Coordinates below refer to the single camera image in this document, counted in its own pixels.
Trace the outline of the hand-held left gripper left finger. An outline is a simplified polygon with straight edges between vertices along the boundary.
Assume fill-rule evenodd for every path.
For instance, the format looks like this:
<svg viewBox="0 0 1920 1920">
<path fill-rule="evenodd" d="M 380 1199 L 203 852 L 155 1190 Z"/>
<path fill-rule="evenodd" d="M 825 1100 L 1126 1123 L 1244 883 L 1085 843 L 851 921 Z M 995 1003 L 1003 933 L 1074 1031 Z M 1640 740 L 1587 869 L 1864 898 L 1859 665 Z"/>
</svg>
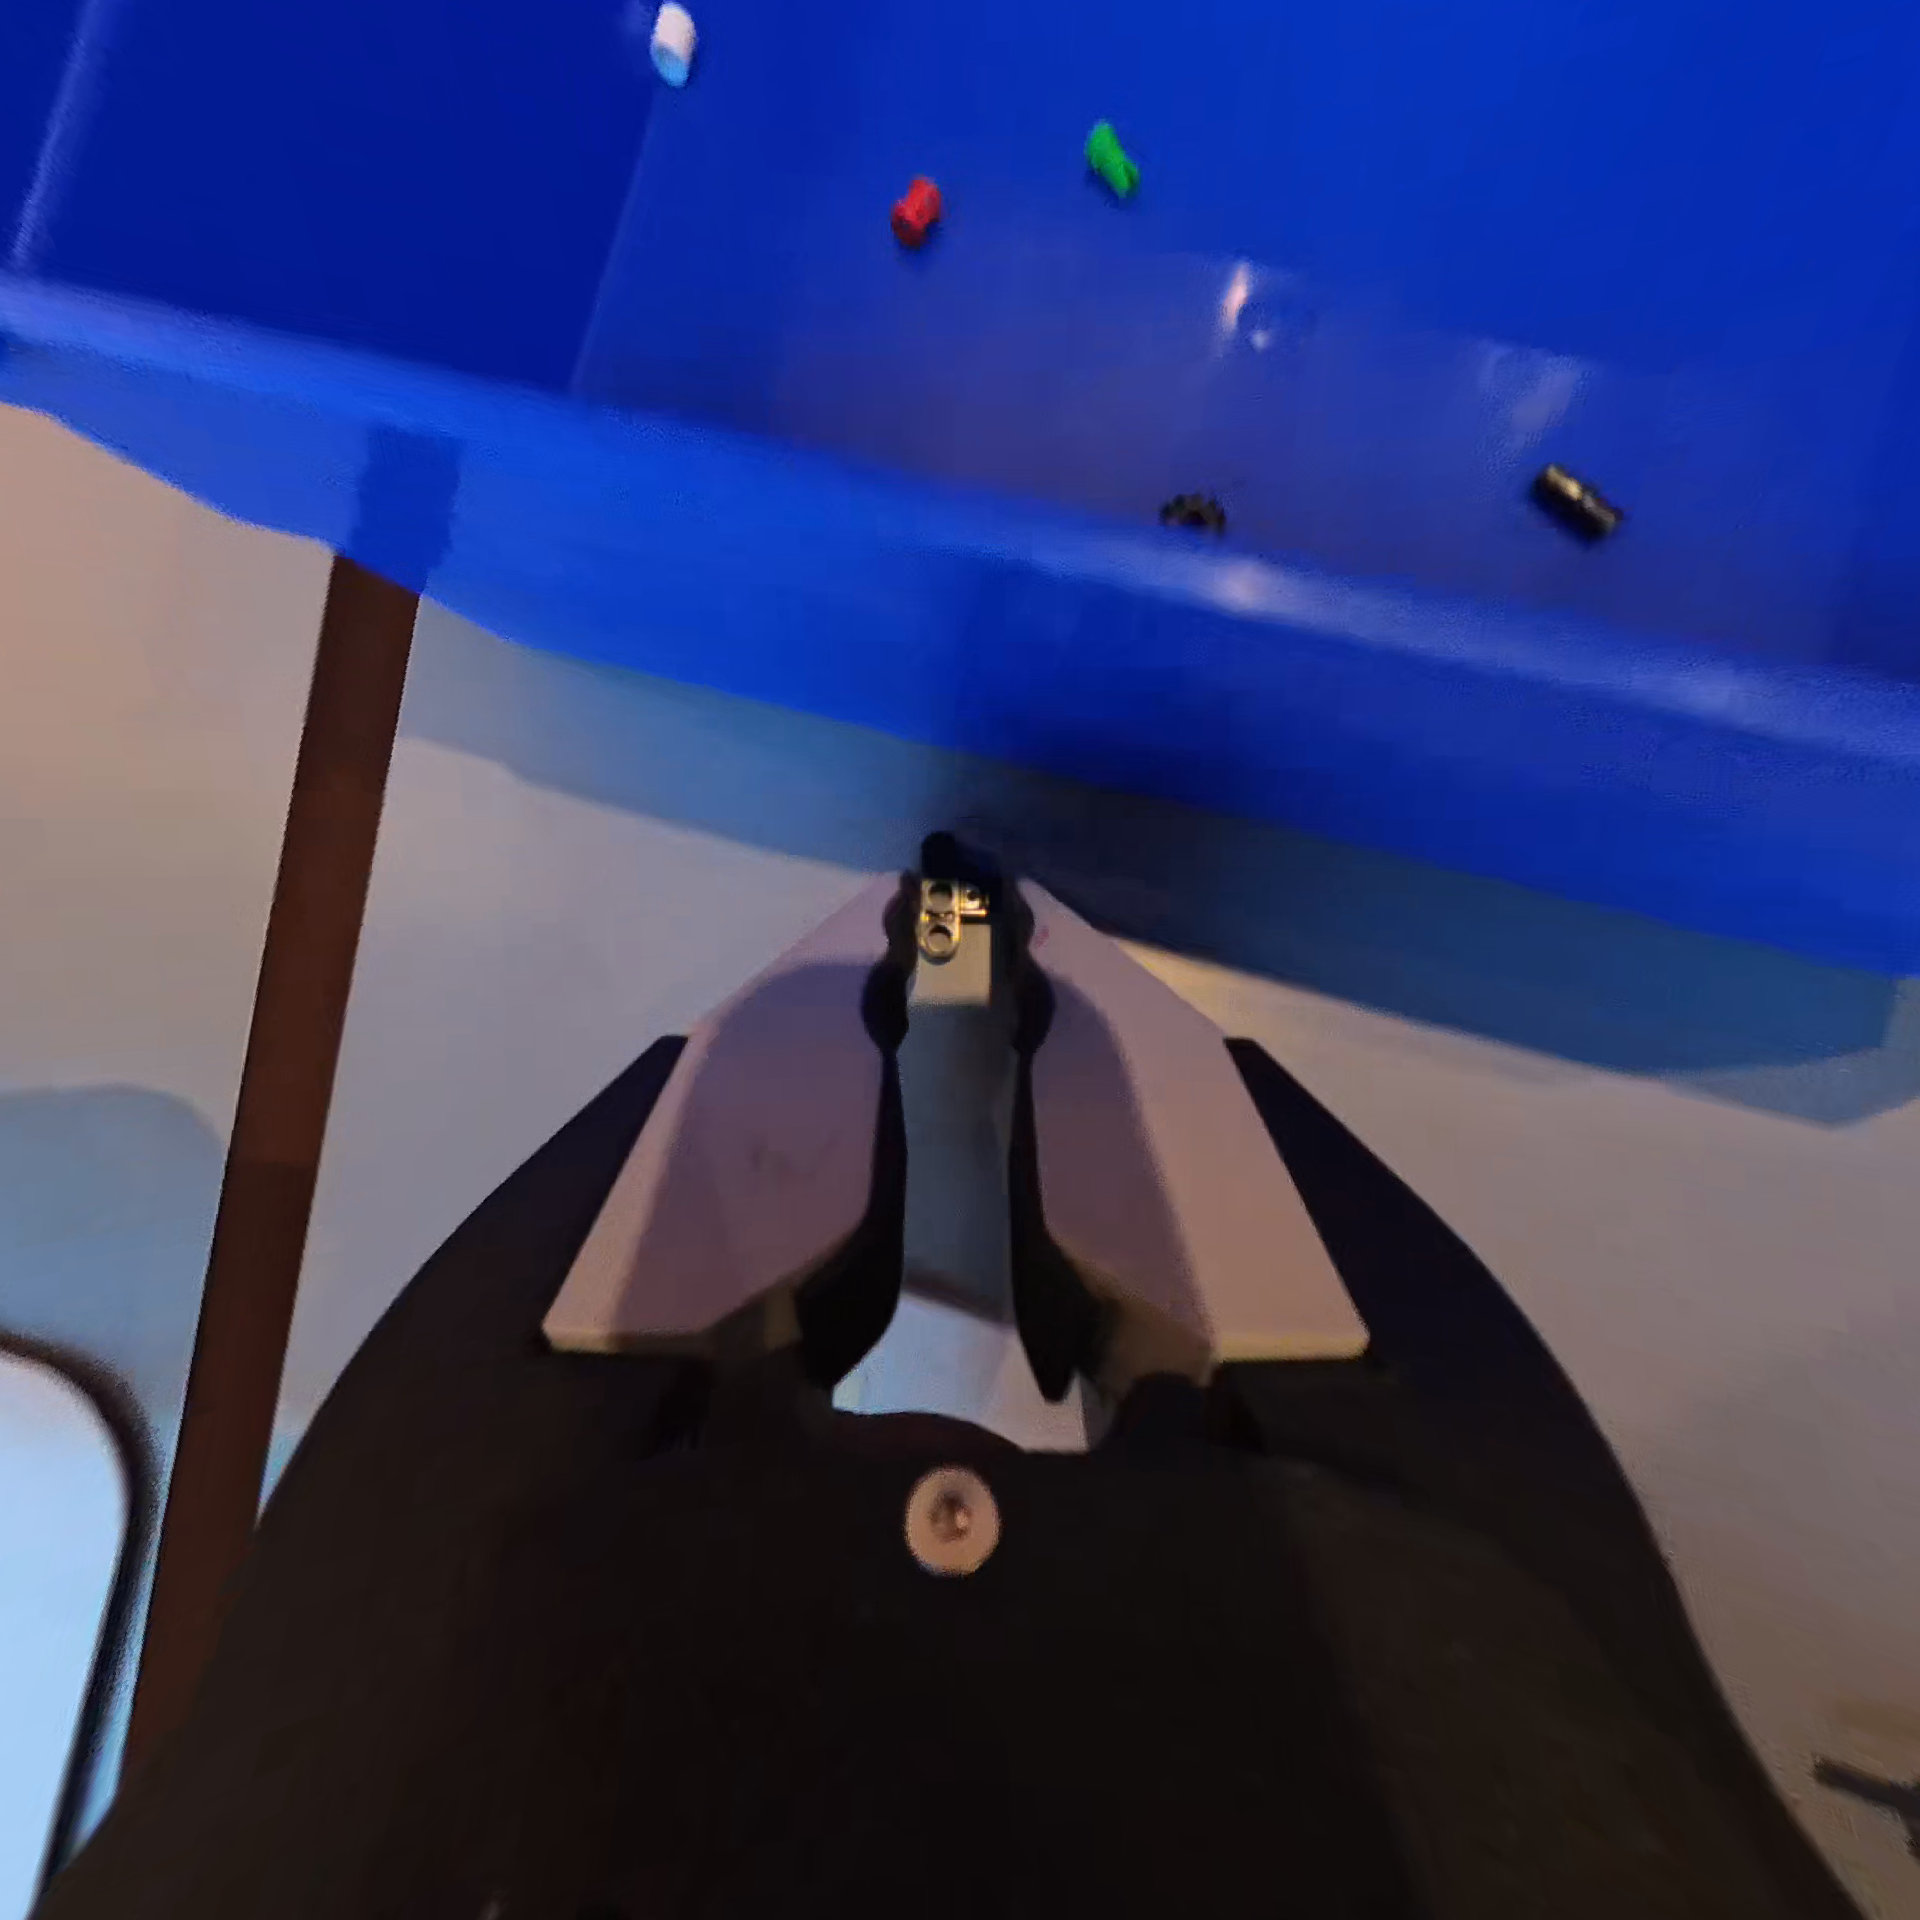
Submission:
<svg viewBox="0 0 1920 1920">
<path fill-rule="evenodd" d="M 818 1385 L 873 1350 L 905 1257 L 905 897 L 872 881 L 693 1028 L 545 1314 L 549 1349 L 795 1349 Z"/>
</svg>

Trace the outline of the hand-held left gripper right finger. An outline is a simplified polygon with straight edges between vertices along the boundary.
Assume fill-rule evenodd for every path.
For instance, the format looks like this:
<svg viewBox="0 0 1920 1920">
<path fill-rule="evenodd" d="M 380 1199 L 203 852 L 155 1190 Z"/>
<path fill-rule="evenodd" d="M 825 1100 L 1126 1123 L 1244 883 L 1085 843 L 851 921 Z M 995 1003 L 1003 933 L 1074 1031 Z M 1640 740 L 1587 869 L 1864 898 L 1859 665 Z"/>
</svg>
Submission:
<svg viewBox="0 0 1920 1920">
<path fill-rule="evenodd" d="M 1006 926 L 1010 1285 L 1042 1396 L 1365 1356 L 1218 1025 L 1034 881 Z"/>
</svg>

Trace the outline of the blue angled beam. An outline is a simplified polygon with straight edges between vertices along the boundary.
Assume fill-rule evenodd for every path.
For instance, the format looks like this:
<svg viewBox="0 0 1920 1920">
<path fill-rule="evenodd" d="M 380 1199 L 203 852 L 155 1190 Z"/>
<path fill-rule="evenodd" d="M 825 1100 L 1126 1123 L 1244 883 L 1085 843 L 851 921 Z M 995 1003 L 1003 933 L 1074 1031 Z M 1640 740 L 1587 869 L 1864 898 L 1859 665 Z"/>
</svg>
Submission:
<svg viewBox="0 0 1920 1920">
<path fill-rule="evenodd" d="M 917 964 L 909 1006 L 918 1012 L 984 1012 L 995 995 L 993 894 L 979 881 L 918 881 Z"/>
</svg>

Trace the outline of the blue storage bin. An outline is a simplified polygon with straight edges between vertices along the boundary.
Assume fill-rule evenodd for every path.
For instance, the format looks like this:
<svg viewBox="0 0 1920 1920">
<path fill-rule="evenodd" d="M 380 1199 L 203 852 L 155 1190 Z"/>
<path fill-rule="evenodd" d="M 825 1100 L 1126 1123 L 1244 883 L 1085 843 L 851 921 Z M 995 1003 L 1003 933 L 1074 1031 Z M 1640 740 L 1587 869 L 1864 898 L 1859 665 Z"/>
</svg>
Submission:
<svg viewBox="0 0 1920 1920">
<path fill-rule="evenodd" d="M 689 11 L 5 5 L 5 401 L 549 653 L 1915 973 L 1915 5 Z"/>
</svg>

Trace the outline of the small black brick piece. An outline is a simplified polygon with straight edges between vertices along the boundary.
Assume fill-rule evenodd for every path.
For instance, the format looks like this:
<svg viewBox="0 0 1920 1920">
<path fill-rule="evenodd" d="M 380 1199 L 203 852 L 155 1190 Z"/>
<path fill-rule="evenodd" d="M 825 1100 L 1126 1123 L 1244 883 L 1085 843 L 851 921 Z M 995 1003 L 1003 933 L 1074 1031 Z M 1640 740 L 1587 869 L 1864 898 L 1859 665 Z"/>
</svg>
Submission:
<svg viewBox="0 0 1920 1920">
<path fill-rule="evenodd" d="M 1561 463 L 1539 468 L 1526 495 L 1541 514 L 1582 543 L 1609 542 L 1625 523 L 1613 501 Z"/>
</svg>

